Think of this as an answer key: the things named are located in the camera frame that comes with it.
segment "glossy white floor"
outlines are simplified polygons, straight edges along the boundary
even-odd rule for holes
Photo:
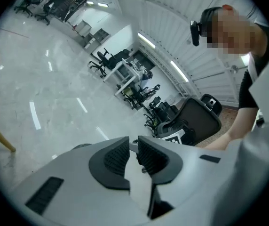
[[[131,110],[114,97],[115,81],[103,83],[88,68],[90,60],[74,40],[42,21],[13,11],[0,19],[0,131],[16,147],[10,153],[0,144],[6,189],[79,144],[151,135],[143,109]]]

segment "black t-shirt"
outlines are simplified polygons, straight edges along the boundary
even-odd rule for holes
[[[269,27],[262,26],[257,24],[267,35],[268,43],[265,54],[262,57],[258,57],[253,55],[253,59],[255,62],[255,68],[257,71],[258,76],[261,74],[262,70],[265,68],[267,63],[269,62]],[[252,78],[248,72],[245,71],[240,91],[239,91],[239,109],[240,108],[258,108],[255,100],[253,99],[251,93],[249,92],[249,88],[253,84]]]

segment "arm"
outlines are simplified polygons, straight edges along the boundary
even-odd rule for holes
[[[243,138],[253,128],[258,108],[241,108],[230,129],[217,140],[207,145],[206,149],[225,150],[229,142],[235,139]]]

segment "sleeve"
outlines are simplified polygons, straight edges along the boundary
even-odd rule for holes
[[[255,100],[253,99],[251,93],[248,90],[252,84],[253,84],[252,78],[248,70],[246,70],[246,72],[244,73],[241,86],[240,86],[240,91],[239,91],[239,109],[258,108]]]

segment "ceiling light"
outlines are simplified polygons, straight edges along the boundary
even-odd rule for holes
[[[248,66],[250,58],[251,58],[251,56],[249,53],[244,55],[244,56],[241,56],[241,59],[242,59],[245,66]]]
[[[152,48],[155,48],[155,45],[153,43],[151,43],[147,38],[145,38],[143,35],[141,35],[139,32],[138,32],[138,35],[141,39],[143,39],[146,43],[148,43]]]
[[[106,7],[106,8],[108,8],[108,5],[105,4],[105,3],[98,3],[98,5],[101,6],[101,7]]]
[[[184,80],[186,81],[186,82],[188,82],[189,80],[187,79],[187,77],[183,74],[183,72],[180,70],[180,68],[179,67],[177,67],[177,65],[171,60],[171,62],[170,62],[172,65],[173,65],[173,67],[177,70],[177,72],[178,73],[180,73],[180,75],[184,78]]]

